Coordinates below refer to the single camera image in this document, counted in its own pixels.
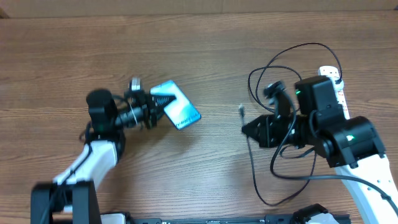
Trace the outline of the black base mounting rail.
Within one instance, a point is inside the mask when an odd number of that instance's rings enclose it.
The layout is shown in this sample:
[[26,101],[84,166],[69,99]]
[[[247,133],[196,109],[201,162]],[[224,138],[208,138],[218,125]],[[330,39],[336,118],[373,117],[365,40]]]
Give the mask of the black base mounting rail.
[[325,207],[316,203],[292,214],[268,214],[264,217],[240,218],[133,218],[128,212],[112,212],[101,214],[102,223],[123,224],[294,224],[294,223],[336,223],[351,224],[349,215],[333,215]]

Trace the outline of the blue Samsung Galaxy smartphone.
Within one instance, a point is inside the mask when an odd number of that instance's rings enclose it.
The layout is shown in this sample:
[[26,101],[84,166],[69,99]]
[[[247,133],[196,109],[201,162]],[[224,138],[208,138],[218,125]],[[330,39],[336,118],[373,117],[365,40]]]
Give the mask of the blue Samsung Galaxy smartphone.
[[162,96],[174,95],[176,97],[164,108],[164,112],[177,129],[186,128],[201,119],[201,114],[174,81],[169,80],[154,86],[150,89],[150,93]]

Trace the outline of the white power strip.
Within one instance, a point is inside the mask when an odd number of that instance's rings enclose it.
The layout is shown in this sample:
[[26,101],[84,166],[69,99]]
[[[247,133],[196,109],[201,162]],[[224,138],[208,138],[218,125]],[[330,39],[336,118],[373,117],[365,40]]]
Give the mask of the white power strip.
[[317,73],[319,76],[327,76],[333,82],[333,88],[335,90],[337,102],[343,107],[345,119],[350,119],[349,110],[343,91],[345,85],[344,81],[342,80],[337,83],[337,81],[340,79],[339,70],[333,66],[322,66],[318,69]]

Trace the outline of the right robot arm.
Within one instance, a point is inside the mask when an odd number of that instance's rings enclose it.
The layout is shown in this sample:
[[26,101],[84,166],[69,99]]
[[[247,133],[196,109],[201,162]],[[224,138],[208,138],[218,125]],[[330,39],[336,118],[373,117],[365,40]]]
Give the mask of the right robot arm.
[[391,174],[386,148],[370,120],[346,118],[328,76],[315,76],[295,83],[299,107],[277,82],[264,90],[275,106],[273,114],[262,115],[242,126],[247,138],[263,148],[284,145],[311,146],[326,159],[333,175],[291,176],[273,173],[285,180],[341,180],[349,190],[365,223],[397,223],[397,188]]

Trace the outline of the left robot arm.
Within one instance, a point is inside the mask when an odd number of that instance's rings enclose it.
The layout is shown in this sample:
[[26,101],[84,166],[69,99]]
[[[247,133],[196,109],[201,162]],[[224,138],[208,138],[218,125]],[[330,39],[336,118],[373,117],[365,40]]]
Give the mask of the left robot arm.
[[113,169],[124,152],[124,129],[143,124],[156,126],[173,94],[153,95],[143,90],[128,91],[116,105],[117,96],[107,89],[91,91],[87,97],[91,120],[83,131],[82,153],[51,182],[34,186],[30,199],[31,223],[56,223],[54,213],[71,213],[62,223],[132,223],[128,212],[101,213],[96,188]]

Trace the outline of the white charger plug adapter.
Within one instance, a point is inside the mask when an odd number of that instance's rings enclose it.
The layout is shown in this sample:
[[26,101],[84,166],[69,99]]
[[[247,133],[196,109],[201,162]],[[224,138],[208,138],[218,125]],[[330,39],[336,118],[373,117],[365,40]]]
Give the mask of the white charger plug adapter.
[[344,81],[338,77],[333,77],[332,80],[335,91],[342,91],[345,85]]

